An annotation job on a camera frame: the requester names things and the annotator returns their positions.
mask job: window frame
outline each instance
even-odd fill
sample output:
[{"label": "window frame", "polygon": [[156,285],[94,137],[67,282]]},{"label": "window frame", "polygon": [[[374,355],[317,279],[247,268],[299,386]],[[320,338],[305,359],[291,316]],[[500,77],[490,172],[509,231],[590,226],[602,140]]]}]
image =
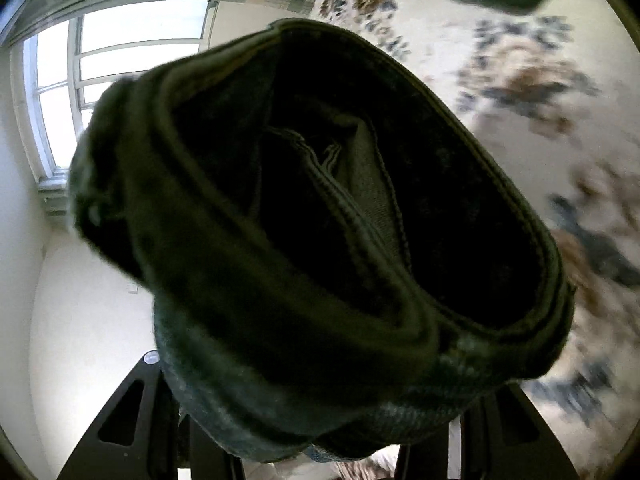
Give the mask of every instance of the window frame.
[{"label": "window frame", "polygon": [[197,44],[198,52],[203,52],[209,48],[210,35],[217,10],[218,2],[209,0],[199,39],[137,41],[103,47],[87,52],[81,51],[82,22],[84,16],[72,18],[69,20],[67,37],[67,78],[64,81],[41,88],[38,87],[37,73],[38,36],[32,36],[12,50],[12,87],[14,91],[14,105],[18,118],[18,129],[20,130],[20,136],[22,137],[34,179],[38,182],[38,188],[41,192],[59,192],[64,189],[66,187],[68,169],[61,168],[55,163],[44,125],[42,109],[40,107],[40,94],[55,88],[65,86],[68,88],[71,115],[76,139],[78,139],[84,132],[82,111],[87,109],[92,110],[95,107],[95,102],[84,102],[84,92],[82,92],[82,88],[92,84],[114,82],[124,76],[137,77],[146,72],[125,72],[82,80],[80,77],[80,60],[83,57],[100,52],[130,48],[132,46],[154,44]]}]

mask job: window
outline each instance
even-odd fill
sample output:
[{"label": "window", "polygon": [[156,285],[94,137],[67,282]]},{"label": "window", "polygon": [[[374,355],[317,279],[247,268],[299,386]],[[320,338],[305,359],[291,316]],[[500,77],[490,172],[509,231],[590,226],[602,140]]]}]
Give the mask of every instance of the window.
[{"label": "window", "polygon": [[167,0],[91,12],[24,43],[27,108],[46,176],[64,175],[96,101],[137,76],[208,46],[205,0]]}]

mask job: white wall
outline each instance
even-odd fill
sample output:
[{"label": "white wall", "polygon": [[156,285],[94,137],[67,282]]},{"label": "white wall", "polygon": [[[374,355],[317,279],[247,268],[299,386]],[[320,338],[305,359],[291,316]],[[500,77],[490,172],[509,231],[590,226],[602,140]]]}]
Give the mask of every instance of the white wall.
[{"label": "white wall", "polygon": [[0,50],[0,426],[26,465],[49,480],[31,402],[29,340],[33,297],[49,225],[20,142],[9,55]]},{"label": "white wall", "polygon": [[58,475],[104,403],[155,346],[151,295],[74,235],[55,230],[33,309],[31,392]]},{"label": "white wall", "polygon": [[220,2],[211,28],[209,46],[218,46],[246,34],[258,32],[271,22],[283,18],[300,18],[300,14],[262,5]]}]

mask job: floral rug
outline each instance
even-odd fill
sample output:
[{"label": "floral rug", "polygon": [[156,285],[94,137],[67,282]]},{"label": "floral rug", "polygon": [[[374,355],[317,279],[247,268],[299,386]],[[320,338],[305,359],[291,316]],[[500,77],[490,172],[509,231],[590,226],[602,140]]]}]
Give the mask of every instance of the floral rug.
[{"label": "floral rug", "polygon": [[640,54],[605,0],[510,16],[451,0],[316,0],[425,82],[548,221],[577,287],[559,361],[523,384],[579,475],[640,418]]}]

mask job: window sill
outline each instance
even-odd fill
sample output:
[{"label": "window sill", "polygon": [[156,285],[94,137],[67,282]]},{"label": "window sill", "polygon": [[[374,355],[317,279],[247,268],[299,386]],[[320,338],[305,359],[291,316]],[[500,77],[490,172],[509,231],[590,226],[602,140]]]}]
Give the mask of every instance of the window sill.
[{"label": "window sill", "polygon": [[53,176],[41,178],[38,193],[44,202],[47,215],[63,219],[68,213],[68,190],[66,182],[68,171],[59,171]]}]

